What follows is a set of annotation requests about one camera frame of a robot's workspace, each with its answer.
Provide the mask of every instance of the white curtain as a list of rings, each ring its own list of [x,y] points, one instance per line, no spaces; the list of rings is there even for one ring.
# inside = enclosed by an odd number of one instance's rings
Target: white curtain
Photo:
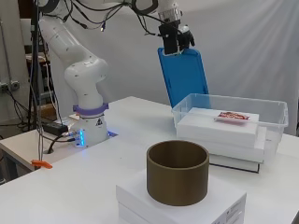
[[[182,22],[190,26],[196,48],[202,53],[210,93],[287,102],[290,114],[287,133],[295,134],[299,2],[178,0],[178,3],[184,11]],[[103,14],[88,15],[95,20],[103,18]],[[159,22],[147,21],[149,29],[158,32]],[[67,26],[86,48],[110,65],[109,77],[98,85],[106,101],[133,95],[168,104],[157,56],[162,40],[143,36],[137,17],[129,10],[122,10],[111,19],[103,33],[82,30],[73,22]],[[64,70],[55,56],[52,67],[56,91],[64,105],[62,113],[70,114],[72,93],[65,86]]]

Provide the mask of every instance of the small object in bin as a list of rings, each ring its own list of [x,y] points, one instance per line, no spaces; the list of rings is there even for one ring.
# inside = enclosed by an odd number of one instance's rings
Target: small object in bin
[[[227,118],[227,119],[246,119],[248,120],[249,117],[246,115],[241,115],[234,112],[221,112],[218,117],[220,118]]]

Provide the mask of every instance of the red item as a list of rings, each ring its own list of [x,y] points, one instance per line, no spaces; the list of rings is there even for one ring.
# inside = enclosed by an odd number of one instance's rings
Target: red item
[[[32,160],[31,164],[33,166],[37,166],[37,167],[45,167],[47,169],[51,169],[52,165],[47,163],[46,161],[36,161],[36,160]]]
[[[227,119],[249,119],[246,115],[241,115],[234,112],[221,112],[218,117]]]

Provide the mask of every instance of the orange handle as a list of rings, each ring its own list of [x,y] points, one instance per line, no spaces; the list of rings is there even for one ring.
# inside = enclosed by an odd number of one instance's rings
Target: orange handle
[[[45,167],[47,169],[51,169],[53,168],[53,166],[49,163],[47,163],[46,161],[36,161],[36,160],[32,160],[31,164],[33,166],[39,166],[39,167]]]

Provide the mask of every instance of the metal stand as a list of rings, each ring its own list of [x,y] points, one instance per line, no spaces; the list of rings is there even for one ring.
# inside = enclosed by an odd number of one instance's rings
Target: metal stand
[[[0,185],[5,184],[7,181],[3,178],[2,169],[0,166]]]

